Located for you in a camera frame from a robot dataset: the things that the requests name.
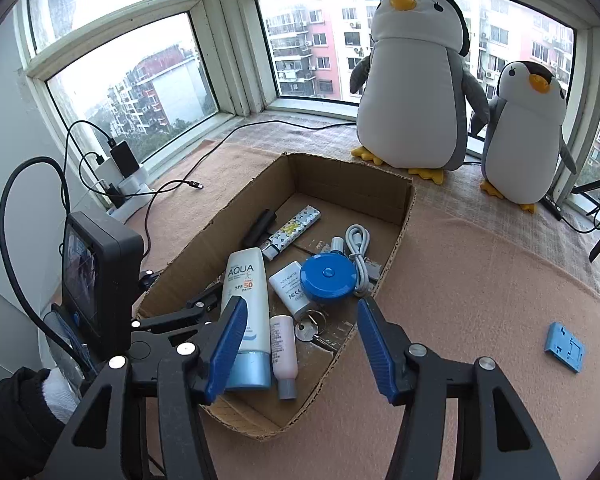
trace large penguin plush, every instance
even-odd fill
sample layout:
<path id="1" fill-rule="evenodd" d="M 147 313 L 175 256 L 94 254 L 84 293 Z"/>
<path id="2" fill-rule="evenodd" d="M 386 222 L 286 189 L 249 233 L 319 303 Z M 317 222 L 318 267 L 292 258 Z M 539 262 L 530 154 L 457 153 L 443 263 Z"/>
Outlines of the large penguin plush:
<path id="1" fill-rule="evenodd" d="M 551 186 L 558 154 L 576 173 L 562 137 L 566 94 L 541 64 L 515 61 L 502 70 L 489 108 L 480 188 L 533 213 Z M 484 124 L 472 116 L 472 133 L 480 132 Z"/>
<path id="2" fill-rule="evenodd" d="M 442 184 L 466 151 L 467 98 L 489 121 L 480 83 L 465 68 L 469 31 L 453 0 L 381 0 L 371 25 L 376 44 L 351 74 L 350 90 L 366 88 L 351 153 L 377 165 L 408 168 Z"/>

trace orange beak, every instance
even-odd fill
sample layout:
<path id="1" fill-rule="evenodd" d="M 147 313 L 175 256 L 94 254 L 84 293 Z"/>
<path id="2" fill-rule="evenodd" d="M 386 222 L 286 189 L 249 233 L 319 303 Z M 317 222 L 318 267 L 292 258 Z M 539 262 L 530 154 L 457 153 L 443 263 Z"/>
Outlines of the orange beak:
<path id="1" fill-rule="evenodd" d="M 536 92 L 540 92 L 541 94 L 546 94 L 551 88 L 546 79 L 538 74 L 529 76 L 529 84 Z"/>
<path id="2" fill-rule="evenodd" d="M 395 10 L 412 10 L 416 7 L 416 0 L 389 0 Z"/>

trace white penguin belly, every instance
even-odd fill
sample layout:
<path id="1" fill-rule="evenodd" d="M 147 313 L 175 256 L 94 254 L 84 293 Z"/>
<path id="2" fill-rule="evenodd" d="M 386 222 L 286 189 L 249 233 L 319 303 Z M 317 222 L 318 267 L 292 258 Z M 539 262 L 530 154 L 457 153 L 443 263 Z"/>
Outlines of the white penguin belly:
<path id="1" fill-rule="evenodd" d="M 378 41 L 358 109 L 360 143 L 394 168 L 441 168 L 457 138 L 445 48 L 419 40 Z"/>
<path id="2" fill-rule="evenodd" d="M 508 200 L 535 203 L 551 186 L 559 150 L 558 124 L 509 102 L 486 153 L 487 179 Z"/>

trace yellow penguin foot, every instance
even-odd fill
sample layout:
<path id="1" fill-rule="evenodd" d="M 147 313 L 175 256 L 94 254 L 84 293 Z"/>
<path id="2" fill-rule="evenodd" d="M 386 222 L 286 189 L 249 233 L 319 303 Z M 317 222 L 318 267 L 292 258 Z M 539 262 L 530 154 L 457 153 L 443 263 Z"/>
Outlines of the yellow penguin foot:
<path id="1" fill-rule="evenodd" d="M 518 204 L 522 211 L 529 211 L 531 214 L 536 212 L 536 204 Z"/>
<path id="2" fill-rule="evenodd" d="M 384 160 L 378 156 L 375 156 L 364 146 L 360 146 L 359 148 L 354 148 L 351 150 L 351 155 L 358 156 L 362 160 L 372 160 L 376 166 L 382 166 L 382 163 L 384 162 Z"/>
<path id="3" fill-rule="evenodd" d="M 501 192 L 499 192 L 497 189 L 495 189 L 493 187 L 493 184 L 491 184 L 491 182 L 489 182 L 488 180 L 483 180 L 480 183 L 480 189 L 483 191 L 486 191 L 491 196 L 497 196 L 498 198 L 504 198 L 504 195 Z"/>
<path id="4" fill-rule="evenodd" d="M 445 172 L 442 168 L 437 168 L 436 170 L 428 170 L 427 168 L 409 168 L 410 175 L 419 175 L 424 180 L 433 180 L 434 184 L 438 184 L 439 186 L 445 180 Z"/>

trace plaid cloth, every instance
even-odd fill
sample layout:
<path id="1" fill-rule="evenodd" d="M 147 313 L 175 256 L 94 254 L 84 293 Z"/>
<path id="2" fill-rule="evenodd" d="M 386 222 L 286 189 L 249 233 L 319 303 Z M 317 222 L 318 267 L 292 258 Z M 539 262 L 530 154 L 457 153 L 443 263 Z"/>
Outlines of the plaid cloth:
<path id="1" fill-rule="evenodd" d="M 320 127 L 339 121 L 326 117 L 282 112 L 263 112 L 246 118 L 240 124 L 283 120 L 305 126 Z M 287 124 L 254 124 L 237 130 L 227 142 L 245 144 L 275 153 L 299 152 L 354 161 L 350 151 L 359 146 L 356 127 L 337 126 L 311 131 Z M 405 174 L 406 170 L 395 170 Z M 550 261 L 600 294 L 600 255 L 589 262 L 589 251 L 600 238 L 600 232 L 582 235 L 558 222 L 541 205 L 531 215 L 517 205 L 488 196 L 479 189 L 482 181 L 480 165 L 467 165 L 445 172 L 445 182 L 436 186 L 430 180 L 413 179 L 417 201 L 472 222 Z M 569 221 L 581 230 L 591 227 L 584 216 L 566 207 Z"/>

